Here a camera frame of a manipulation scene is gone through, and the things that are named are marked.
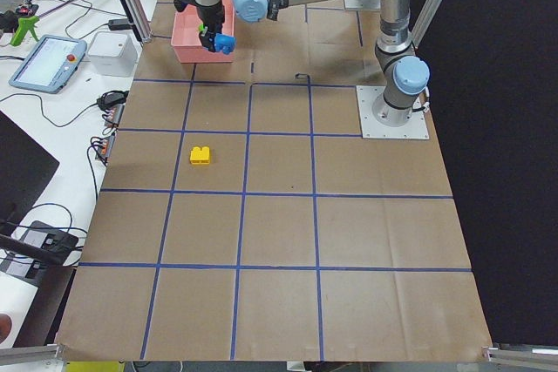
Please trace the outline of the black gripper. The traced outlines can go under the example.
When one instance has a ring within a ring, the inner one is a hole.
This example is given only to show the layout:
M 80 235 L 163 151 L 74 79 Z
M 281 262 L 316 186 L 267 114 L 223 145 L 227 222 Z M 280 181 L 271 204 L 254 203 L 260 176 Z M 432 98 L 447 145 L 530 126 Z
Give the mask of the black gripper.
M 208 30 L 199 32 L 201 45 L 210 52 L 216 52 L 214 46 L 215 33 L 222 33 L 223 3 L 222 0 L 211 6 L 197 5 L 197 15 Z

